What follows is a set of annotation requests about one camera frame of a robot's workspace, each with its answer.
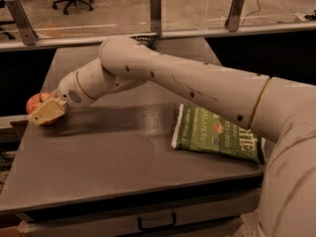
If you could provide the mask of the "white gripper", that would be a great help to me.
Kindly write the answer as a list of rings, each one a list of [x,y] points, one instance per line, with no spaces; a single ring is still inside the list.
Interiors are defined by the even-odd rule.
[[[29,99],[28,120],[35,125],[51,124],[65,114],[66,103],[71,108],[83,108],[87,95],[79,84],[78,71],[69,73],[59,82],[57,95],[59,98],[48,97],[43,101]]]

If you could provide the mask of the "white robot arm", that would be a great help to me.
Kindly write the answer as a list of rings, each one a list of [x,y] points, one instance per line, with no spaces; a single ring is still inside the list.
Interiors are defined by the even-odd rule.
[[[64,77],[29,115],[41,125],[146,81],[274,143],[260,199],[260,237],[316,237],[316,87],[156,52],[129,37],[105,39],[96,59]]]

